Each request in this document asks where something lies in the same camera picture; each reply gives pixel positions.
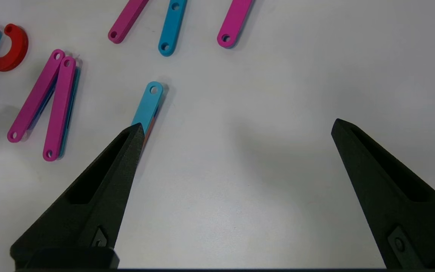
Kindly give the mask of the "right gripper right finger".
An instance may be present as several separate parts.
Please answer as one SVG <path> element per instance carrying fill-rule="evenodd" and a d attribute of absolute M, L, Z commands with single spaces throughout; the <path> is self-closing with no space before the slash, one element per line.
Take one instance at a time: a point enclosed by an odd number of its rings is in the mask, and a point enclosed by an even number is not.
<path fill-rule="evenodd" d="M 435 270 L 435 189 L 358 126 L 331 135 L 387 269 Z"/>

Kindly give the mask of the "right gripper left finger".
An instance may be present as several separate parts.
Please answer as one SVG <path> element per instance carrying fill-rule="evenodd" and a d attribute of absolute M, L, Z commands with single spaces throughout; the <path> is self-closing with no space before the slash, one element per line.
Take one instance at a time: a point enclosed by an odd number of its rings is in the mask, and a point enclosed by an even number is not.
<path fill-rule="evenodd" d="M 141 124 L 121 131 L 11 246 L 16 270 L 114 270 L 114 247 L 144 146 Z"/>

